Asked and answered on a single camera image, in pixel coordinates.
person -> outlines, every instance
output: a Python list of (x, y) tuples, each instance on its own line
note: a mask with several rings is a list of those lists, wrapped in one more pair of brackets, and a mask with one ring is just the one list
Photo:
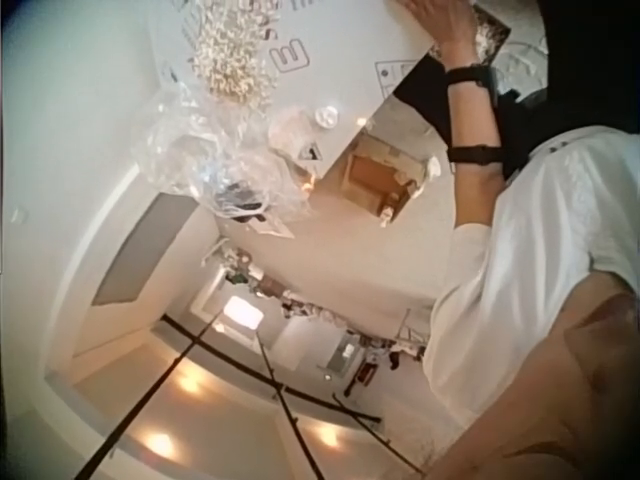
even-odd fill
[[(441, 88), (450, 124), (436, 128), (455, 166), (450, 259), (423, 360), (431, 389), (464, 428), (498, 399), (504, 411), (511, 400), (502, 395), (523, 382), (528, 386), (519, 391), (529, 389), (538, 404), (566, 408), (563, 395), (582, 388), (552, 381), (563, 357), (575, 367), (575, 352), (560, 348), (571, 346), (569, 332), (611, 299), (640, 291), (637, 5), (540, 0), (547, 100), (523, 113), (509, 105), (512, 96), (496, 98), (487, 67), (478, 65), (468, 0), (398, 1), (438, 44), (442, 64), (425, 57), (397, 96), (427, 118), (434, 105), (422, 97)], [(514, 111), (522, 114), (517, 121), (502, 117)], [(510, 156), (522, 149), (514, 165)], [(593, 348), (594, 362), (607, 364), (604, 346), (613, 351), (616, 341), (638, 348), (637, 326), (632, 339), (611, 335), (617, 340), (586, 335), (582, 359), (589, 362)], [(545, 342), (552, 345), (543, 348), (548, 353), (535, 375), (519, 379), (525, 359)], [(549, 381), (537, 391), (543, 378)]]
[(632, 295), (557, 321), (429, 480), (638, 479), (640, 336)]

white wall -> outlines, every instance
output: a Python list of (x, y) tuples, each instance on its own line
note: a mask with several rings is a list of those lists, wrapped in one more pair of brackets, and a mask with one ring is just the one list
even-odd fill
[[(8, 430), (9, 478), (73, 478), (86, 461), (33, 410), (14, 418)], [(93, 480), (111, 479), (101, 471), (93, 476)]]
[[(158, 85), (139, 3), (24, 3), (2, 39), (2, 340), (10, 415), (28, 408), (62, 298), (108, 212), (126, 197), (120, 218), (102, 232), (106, 258), (96, 257), (88, 271), (106, 270), (155, 195), (135, 180), (128, 154), (131, 118)], [(99, 277), (81, 283), (97, 288), (92, 282)], [(83, 304), (64, 312), (63, 337), (75, 338), (85, 311)]]
[(200, 264), (218, 238), (215, 217), (198, 207), (158, 262), (134, 302), (92, 306), (76, 343), (80, 354), (132, 331), (149, 327), (198, 276)]
[[(119, 420), (167, 368), (150, 347), (138, 348), (76, 385), (111, 421)], [(173, 375), (145, 407), (128, 433), (145, 442), (167, 433), (174, 461), (229, 480), (287, 480), (292, 475), (272, 414), (252, 409), (202, 386), (186, 393)]]

white table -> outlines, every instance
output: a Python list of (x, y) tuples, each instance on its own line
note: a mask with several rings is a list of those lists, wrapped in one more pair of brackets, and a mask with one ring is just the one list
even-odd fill
[[(280, 72), (269, 114), (333, 106), (335, 128), (319, 132), (319, 159), (297, 163), (322, 178), (383, 100), (432, 46), (394, 0), (279, 0), (264, 55)], [(198, 32), (195, 0), (150, 2), (161, 81), (193, 79), (188, 59)]]

clear plastic wrap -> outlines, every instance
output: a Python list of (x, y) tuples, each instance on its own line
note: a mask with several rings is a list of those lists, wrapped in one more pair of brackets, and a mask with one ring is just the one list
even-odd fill
[(135, 123), (134, 158), (163, 192), (189, 195), (224, 218), (265, 212), (293, 220), (307, 193), (268, 148), (266, 119), (198, 87), (161, 91)]

ceiling light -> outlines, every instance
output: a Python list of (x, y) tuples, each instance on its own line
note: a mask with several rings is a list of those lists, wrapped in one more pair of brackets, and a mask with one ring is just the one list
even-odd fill
[(162, 457), (170, 457), (173, 455), (173, 442), (169, 435), (164, 433), (151, 435), (147, 440), (147, 446), (151, 451)]
[(230, 320), (250, 330), (256, 330), (264, 318), (261, 310), (235, 295), (229, 299), (223, 311)]
[(180, 383), (180, 387), (185, 392), (189, 392), (189, 393), (199, 393), (200, 392), (200, 385), (198, 384), (197, 381), (195, 381), (191, 377), (182, 377), (179, 380), (179, 383)]
[(325, 427), (318, 432), (318, 436), (322, 443), (331, 448), (338, 446), (338, 436), (336, 431), (331, 427)]

